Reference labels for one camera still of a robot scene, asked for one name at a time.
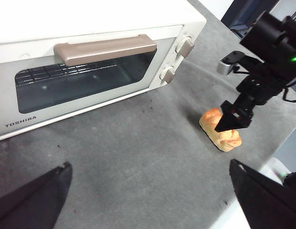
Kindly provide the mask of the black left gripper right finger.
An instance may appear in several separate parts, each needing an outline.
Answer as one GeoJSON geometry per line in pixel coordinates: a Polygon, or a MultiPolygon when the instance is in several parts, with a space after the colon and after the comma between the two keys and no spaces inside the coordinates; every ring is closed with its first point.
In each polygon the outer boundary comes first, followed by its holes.
{"type": "Polygon", "coordinates": [[[229,174],[250,228],[296,229],[296,172],[279,184],[232,159],[229,174]]]}

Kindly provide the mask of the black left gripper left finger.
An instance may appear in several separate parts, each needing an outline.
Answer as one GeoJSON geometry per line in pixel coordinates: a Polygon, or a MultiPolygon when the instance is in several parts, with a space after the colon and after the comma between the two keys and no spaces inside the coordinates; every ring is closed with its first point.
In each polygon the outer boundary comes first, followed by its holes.
{"type": "Polygon", "coordinates": [[[68,196],[69,162],[0,198],[0,229],[52,229],[68,196]]]}

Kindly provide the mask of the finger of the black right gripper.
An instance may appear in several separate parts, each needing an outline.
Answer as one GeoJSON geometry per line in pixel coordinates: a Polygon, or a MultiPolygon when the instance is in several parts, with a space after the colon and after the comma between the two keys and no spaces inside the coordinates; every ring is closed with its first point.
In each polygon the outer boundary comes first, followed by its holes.
{"type": "Polygon", "coordinates": [[[223,114],[214,130],[216,132],[223,132],[241,128],[243,128],[243,125],[236,116],[233,114],[223,114]]]}
{"type": "Polygon", "coordinates": [[[242,117],[243,128],[248,128],[252,121],[253,114],[245,114],[242,117]]]}

